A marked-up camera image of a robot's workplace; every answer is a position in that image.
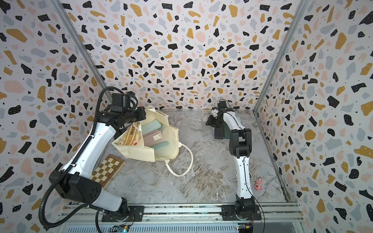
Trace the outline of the black pencil case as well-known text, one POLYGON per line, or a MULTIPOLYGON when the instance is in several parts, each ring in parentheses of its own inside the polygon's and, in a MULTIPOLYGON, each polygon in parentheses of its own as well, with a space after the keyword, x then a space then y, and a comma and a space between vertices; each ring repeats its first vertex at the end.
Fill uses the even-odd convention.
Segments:
POLYGON ((214 138, 224 139, 224 128, 214 128, 214 138))

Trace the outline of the dark green book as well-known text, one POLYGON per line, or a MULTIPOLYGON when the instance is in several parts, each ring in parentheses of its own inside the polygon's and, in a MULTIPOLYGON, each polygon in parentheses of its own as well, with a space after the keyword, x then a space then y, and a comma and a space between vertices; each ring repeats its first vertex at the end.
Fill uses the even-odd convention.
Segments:
POLYGON ((224 139, 230 139, 231 130, 227 124, 224 124, 224 139))

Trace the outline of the cream floral canvas bag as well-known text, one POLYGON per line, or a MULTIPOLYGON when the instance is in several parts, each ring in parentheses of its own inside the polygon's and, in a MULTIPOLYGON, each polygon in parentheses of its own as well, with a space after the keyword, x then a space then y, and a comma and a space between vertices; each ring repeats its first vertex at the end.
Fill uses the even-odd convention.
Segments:
POLYGON ((192 151, 179 141, 179 129, 169 124, 169 116, 154 107, 145 108, 146 119, 133 123, 112 145, 126 158, 155 162, 163 161, 169 172, 175 177, 187 175, 193 165, 192 151), (184 147, 191 156, 190 165, 182 174, 175 173, 169 162, 184 147))

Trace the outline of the translucent grey pencil case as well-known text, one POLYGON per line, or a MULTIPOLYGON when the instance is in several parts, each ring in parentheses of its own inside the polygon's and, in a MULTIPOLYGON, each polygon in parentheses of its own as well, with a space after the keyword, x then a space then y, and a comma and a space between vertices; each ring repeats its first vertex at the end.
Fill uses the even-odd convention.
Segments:
POLYGON ((209 125, 206 125, 207 120, 209 118, 210 114, 209 113, 204 113, 202 118, 201 118, 201 134, 202 138, 208 138, 211 137, 211 127, 209 125))

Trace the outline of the teal translucent pencil case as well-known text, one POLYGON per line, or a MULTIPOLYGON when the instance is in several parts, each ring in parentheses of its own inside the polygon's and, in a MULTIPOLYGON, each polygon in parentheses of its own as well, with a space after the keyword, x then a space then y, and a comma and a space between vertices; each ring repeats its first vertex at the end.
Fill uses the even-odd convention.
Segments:
POLYGON ((168 141, 162 141, 160 143, 152 145, 151 148, 153 148, 154 150, 158 150, 158 149, 167 147, 168 145, 169 145, 168 141))

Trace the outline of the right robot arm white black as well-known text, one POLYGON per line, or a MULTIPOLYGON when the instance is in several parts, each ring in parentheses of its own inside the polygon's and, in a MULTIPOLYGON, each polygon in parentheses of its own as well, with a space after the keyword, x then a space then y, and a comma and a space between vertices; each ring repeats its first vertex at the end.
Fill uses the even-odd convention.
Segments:
POLYGON ((244 127, 232 108, 214 107, 206 122, 214 129, 215 139, 224 139, 229 129, 229 152, 234 157, 237 174, 235 215, 240 219, 252 217, 256 212, 255 197, 250 184, 249 161, 252 152, 252 131, 244 127))

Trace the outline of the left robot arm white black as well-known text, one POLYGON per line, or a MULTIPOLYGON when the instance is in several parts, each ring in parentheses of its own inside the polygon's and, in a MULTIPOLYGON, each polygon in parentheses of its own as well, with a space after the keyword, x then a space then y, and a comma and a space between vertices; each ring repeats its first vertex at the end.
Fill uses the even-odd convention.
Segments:
POLYGON ((128 218, 127 200, 110 194, 90 177, 108 142, 125 132, 125 124, 145 118, 144 107, 134 110, 109 107, 104 111, 97 111, 91 132, 78 152, 61 170, 50 174, 51 187, 46 195, 55 190, 63 199, 81 202, 87 207, 112 215, 116 220, 128 218))

